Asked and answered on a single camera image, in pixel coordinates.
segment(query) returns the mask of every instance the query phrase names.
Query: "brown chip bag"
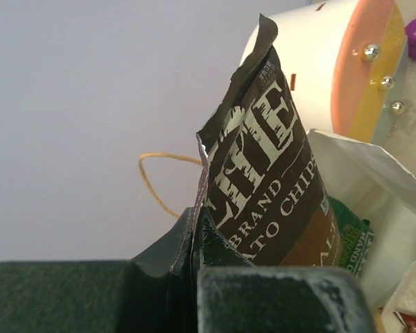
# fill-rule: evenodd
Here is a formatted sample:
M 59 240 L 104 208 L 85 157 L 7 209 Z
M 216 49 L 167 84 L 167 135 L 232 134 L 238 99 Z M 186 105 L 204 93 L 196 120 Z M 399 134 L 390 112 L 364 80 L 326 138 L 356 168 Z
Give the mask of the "brown chip bag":
M 198 132 L 197 208 L 256 265 L 328 266 L 341 251 L 336 218 L 261 15 L 253 52 Z

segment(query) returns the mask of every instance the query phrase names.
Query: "yellow stripe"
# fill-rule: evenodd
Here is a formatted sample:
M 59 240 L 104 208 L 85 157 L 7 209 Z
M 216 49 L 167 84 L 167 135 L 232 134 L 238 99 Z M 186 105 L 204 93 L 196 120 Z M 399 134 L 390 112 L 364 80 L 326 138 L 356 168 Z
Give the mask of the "yellow stripe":
M 397 4 L 394 4 L 382 38 L 381 55 L 373 62 L 370 81 L 365 87 L 348 137 L 370 142 L 387 95 L 387 92 L 379 90 L 379 82 L 386 75 L 394 76 L 404 42 L 404 22 Z

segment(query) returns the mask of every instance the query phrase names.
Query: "red label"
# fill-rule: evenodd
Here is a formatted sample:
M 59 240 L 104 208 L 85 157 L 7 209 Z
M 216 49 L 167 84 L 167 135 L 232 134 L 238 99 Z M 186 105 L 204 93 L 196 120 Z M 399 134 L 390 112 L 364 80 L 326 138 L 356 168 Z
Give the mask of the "red label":
M 395 312 L 396 317 L 405 326 L 404 333 L 416 333 L 416 316 Z

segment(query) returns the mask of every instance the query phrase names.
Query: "white wall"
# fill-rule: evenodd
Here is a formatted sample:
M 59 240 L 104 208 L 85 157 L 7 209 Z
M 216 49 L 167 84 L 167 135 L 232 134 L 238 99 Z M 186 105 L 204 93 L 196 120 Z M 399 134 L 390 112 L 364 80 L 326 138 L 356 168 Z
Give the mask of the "white wall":
M 259 12 L 307 3 L 1 0 L 0 260 L 129 258 L 164 234 L 138 156 L 197 157 Z M 197 166 L 146 167 L 193 204 Z

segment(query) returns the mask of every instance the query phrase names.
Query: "metal stud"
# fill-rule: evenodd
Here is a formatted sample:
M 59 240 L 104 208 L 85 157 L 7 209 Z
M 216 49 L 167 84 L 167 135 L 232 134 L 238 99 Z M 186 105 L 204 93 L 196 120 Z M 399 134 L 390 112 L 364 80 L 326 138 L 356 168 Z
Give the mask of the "metal stud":
M 381 47 L 378 44 L 368 44 L 362 51 L 362 61 L 370 62 L 379 58 Z
M 392 76 L 384 76 L 380 82 L 379 89 L 383 91 L 389 90 L 395 86 L 395 82 L 396 80 Z
M 401 101 L 395 101 L 391 104 L 390 112 L 395 116 L 400 116 L 406 111 L 405 105 Z

